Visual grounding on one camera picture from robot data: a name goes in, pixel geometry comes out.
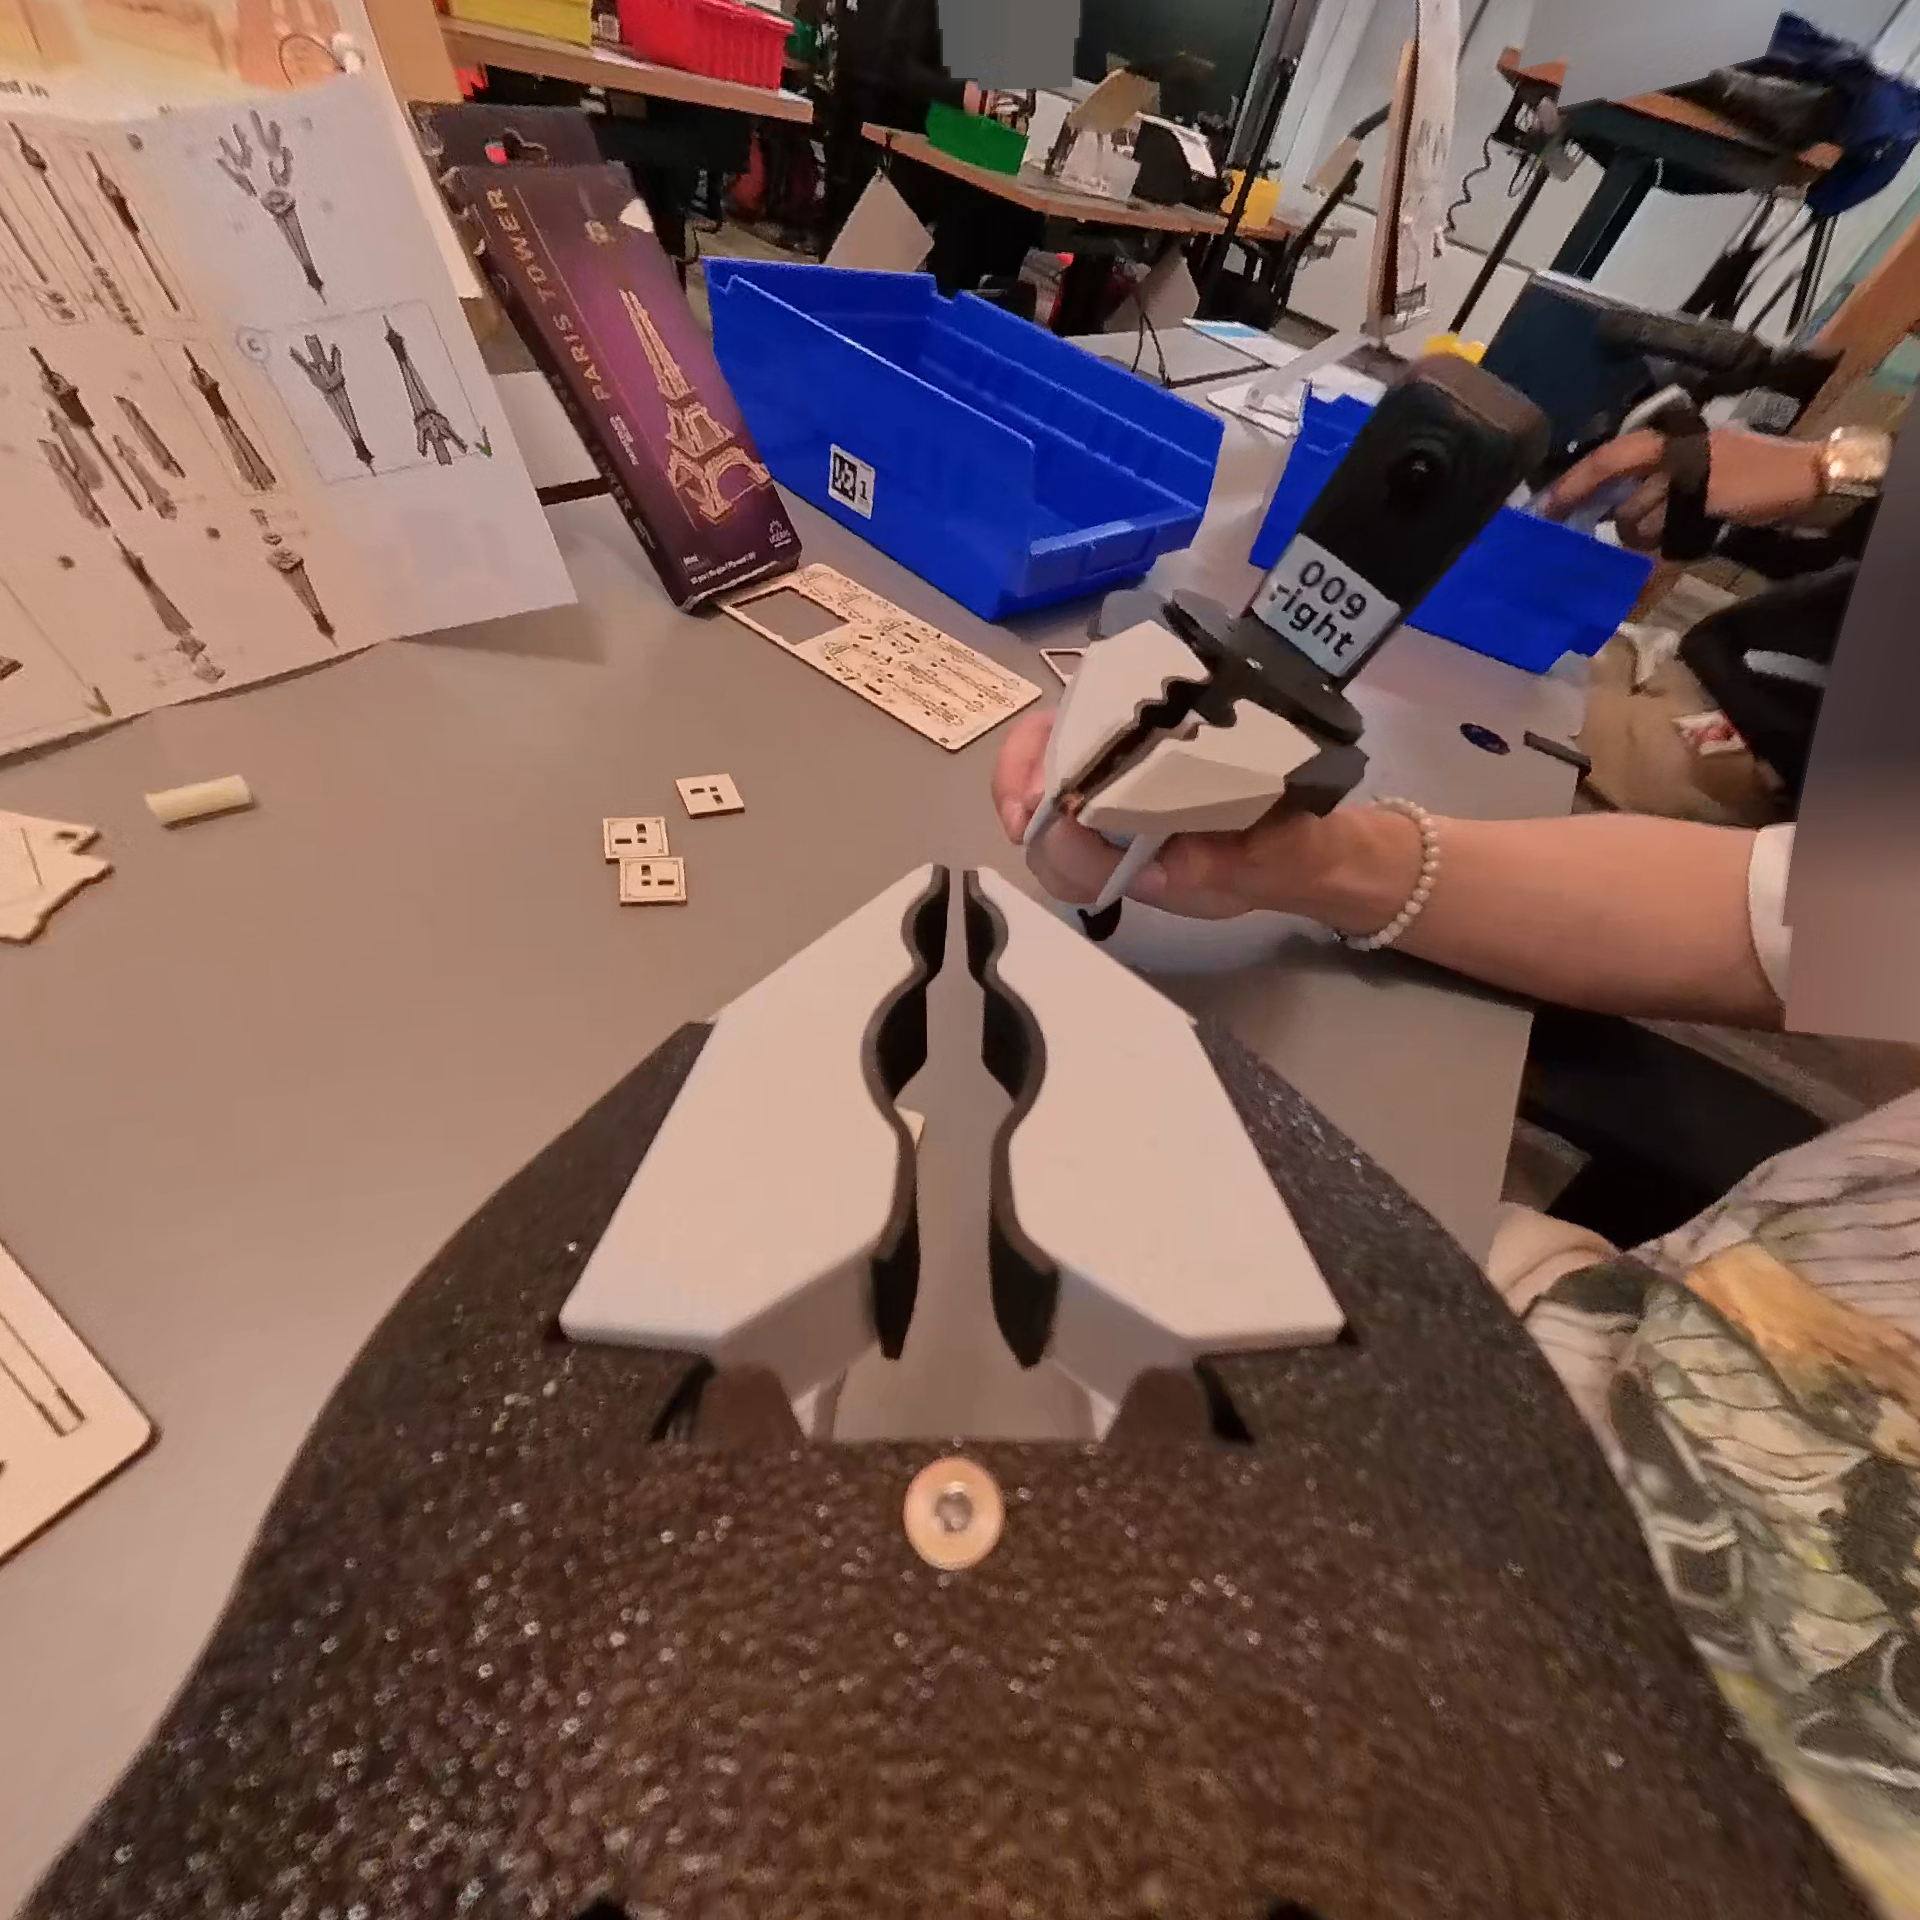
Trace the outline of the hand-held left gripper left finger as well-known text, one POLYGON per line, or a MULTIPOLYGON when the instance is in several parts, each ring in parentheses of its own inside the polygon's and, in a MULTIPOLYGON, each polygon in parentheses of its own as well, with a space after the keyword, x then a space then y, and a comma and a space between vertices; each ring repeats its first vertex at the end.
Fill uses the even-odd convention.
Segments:
POLYGON ((919 1302, 919 1140, 949 875, 918 865, 732 996, 664 1101, 559 1328, 778 1373, 836 1435, 858 1354, 904 1354, 919 1302))

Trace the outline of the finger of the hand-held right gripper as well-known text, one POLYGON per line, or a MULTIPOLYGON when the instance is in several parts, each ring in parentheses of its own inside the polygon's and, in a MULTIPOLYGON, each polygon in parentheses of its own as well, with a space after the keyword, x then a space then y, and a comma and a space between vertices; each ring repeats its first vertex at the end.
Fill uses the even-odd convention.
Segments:
POLYGON ((1076 782, 1070 815, 1101 839, 1251 830, 1311 763, 1311 731, 1259 702, 1229 729, 1188 712, 1076 782))
POLYGON ((1117 771, 1151 731, 1200 719, 1229 719, 1229 687, 1177 629, 1134 624, 1083 651, 1070 687, 1063 690, 1042 787, 1076 792, 1083 775, 1117 771))

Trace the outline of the person's right forearm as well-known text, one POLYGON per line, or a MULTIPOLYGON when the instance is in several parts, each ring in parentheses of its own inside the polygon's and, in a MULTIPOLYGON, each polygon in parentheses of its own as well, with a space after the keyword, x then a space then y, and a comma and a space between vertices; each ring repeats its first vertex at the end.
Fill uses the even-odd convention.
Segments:
POLYGON ((1793 827, 1445 815, 1400 952, 1541 1008, 1785 1027, 1785 865, 1793 827))

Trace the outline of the grey desk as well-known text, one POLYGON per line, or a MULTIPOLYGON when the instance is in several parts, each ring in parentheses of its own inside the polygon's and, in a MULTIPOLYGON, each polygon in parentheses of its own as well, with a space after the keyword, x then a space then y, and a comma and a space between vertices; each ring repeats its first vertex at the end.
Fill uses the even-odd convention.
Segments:
POLYGON ((677 1023, 919 859, 988 775, 722 611, 611 500, 582 608, 214 699, 8 771, 115 876, 8 952, 8 1254, 160 1421, 8 1560, 8 1913, 1251 1913, 1214 1703, 1151 1735, 1010 1577, 904 1545, 904 1448, 654 1444, 550 1338, 677 1023), (160 830, 145 792, 246 775, 160 830), (687 815, 732 775, 742 815, 687 815), (623 906, 606 815, 687 902, 623 906))

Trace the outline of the person's right hand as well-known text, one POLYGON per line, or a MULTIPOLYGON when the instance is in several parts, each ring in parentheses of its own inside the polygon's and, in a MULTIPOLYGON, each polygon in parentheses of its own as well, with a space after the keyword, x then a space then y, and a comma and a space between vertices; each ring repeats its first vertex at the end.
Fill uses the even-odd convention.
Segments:
MULTIPOLYGON (((1033 839, 1056 712, 1010 719, 994 755, 994 811, 1056 902, 1097 902, 1120 854, 1076 827, 1033 839)), ((1184 921, 1296 917, 1342 938, 1378 938, 1421 876, 1421 827, 1394 805, 1334 815, 1272 811, 1235 839, 1171 839, 1127 885, 1184 921)))

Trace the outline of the blue plastic bin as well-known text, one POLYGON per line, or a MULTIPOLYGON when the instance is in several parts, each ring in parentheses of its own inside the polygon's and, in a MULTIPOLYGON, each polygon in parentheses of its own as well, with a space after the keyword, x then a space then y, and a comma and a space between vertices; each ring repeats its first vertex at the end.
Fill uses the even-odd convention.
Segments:
POLYGON ((701 265, 778 486, 988 624, 1188 552, 1226 418, 926 272, 701 265))
MULTIPOLYGON (((1311 389, 1296 442, 1251 552, 1252 571, 1276 566, 1372 411, 1378 401, 1362 394, 1311 389)), ((1654 557, 1642 552, 1525 510, 1500 510, 1479 534, 1479 545, 1421 593, 1421 608, 1406 611, 1406 624, 1485 659, 1554 672, 1572 653, 1594 659, 1634 611, 1646 577, 1654 557)))

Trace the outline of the tall cardboard model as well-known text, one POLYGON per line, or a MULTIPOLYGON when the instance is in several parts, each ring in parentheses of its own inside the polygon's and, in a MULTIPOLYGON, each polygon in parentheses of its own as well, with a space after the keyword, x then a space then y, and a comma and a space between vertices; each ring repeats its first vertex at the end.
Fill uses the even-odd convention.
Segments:
POLYGON ((1417 0, 1412 43, 1400 50, 1378 250, 1362 277, 1362 336, 1390 348, 1428 318, 1428 277, 1445 255, 1445 155, 1462 108, 1462 0, 1417 0))

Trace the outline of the green plastic bin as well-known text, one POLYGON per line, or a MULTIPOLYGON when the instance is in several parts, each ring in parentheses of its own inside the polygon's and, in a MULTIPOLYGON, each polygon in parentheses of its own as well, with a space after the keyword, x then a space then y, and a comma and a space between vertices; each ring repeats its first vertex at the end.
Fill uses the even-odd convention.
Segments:
POLYGON ((1021 174, 1033 134, 1027 134, 1027 124, 926 103, 926 144, 958 155, 958 163, 1021 174))

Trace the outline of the dark puzzle box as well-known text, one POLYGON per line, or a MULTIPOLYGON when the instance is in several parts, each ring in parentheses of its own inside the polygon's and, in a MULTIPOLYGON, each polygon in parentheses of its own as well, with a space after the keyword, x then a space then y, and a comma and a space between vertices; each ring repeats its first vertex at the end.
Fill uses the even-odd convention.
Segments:
POLYGON ((427 172, 446 212, 464 204, 460 172, 498 181, 505 172, 598 172, 598 142, 582 108, 546 103, 413 103, 427 172))
POLYGON ((618 163, 452 163, 474 255, 587 442, 664 601, 694 611, 801 571, 771 463, 618 163))

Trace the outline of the blue bag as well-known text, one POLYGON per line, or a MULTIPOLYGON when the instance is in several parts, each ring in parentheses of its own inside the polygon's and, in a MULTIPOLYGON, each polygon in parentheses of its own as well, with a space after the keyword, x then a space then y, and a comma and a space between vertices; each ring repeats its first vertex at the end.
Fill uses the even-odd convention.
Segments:
POLYGON ((1785 144, 1834 144, 1834 163, 1803 196, 1817 218, 1843 218, 1878 199, 1920 144, 1920 92, 1869 66, 1862 43, 1817 30, 1803 15, 1784 15, 1772 54, 1772 77, 1802 84, 1785 108, 1785 144))

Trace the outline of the patterned shirt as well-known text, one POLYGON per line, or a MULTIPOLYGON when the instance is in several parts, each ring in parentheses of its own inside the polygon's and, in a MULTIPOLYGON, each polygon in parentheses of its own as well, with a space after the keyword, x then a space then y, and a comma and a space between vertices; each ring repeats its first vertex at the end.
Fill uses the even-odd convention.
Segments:
POLYGON ((1612 1461, 1747 1741, 1920 1913, 1920 1097, 1619 1245, 1500 1205, 1488 1287, 1612 1461))

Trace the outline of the small wooden parts sheet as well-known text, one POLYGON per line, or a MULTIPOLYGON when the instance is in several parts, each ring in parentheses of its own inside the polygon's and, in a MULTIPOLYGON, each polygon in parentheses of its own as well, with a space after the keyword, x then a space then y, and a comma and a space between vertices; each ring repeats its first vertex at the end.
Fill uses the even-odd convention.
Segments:
POLYGON ((99 1496, 160 1421, 99 1363, 37 1281, 0 1254, 0 1558, 99 1496))

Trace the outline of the notched wooden puzzle piece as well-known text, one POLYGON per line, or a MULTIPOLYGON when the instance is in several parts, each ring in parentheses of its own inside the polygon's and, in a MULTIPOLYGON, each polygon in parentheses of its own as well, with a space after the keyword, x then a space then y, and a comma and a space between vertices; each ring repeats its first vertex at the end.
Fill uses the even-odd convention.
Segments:
POLYGON ((33 948, 52 906, 109 876, 99 827, 0 811, 0 938, 33 948))

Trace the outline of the paper instruction sheet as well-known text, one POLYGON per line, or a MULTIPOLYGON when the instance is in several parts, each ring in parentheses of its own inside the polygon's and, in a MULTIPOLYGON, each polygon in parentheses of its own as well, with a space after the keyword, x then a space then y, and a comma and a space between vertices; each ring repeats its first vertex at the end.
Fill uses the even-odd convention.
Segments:
POLYGON ((375 77, 0 144, 0 755, 578 601, 375 77))

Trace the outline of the tan printed paper sheet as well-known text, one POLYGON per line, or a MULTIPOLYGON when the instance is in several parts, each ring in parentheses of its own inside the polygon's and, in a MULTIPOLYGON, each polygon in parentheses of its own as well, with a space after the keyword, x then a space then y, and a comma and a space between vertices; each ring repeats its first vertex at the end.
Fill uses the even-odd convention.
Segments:
POLYGON ((0 103, 145 116, 307 92, 375 66, 371 15, 333 0, 8 0, 0 103))

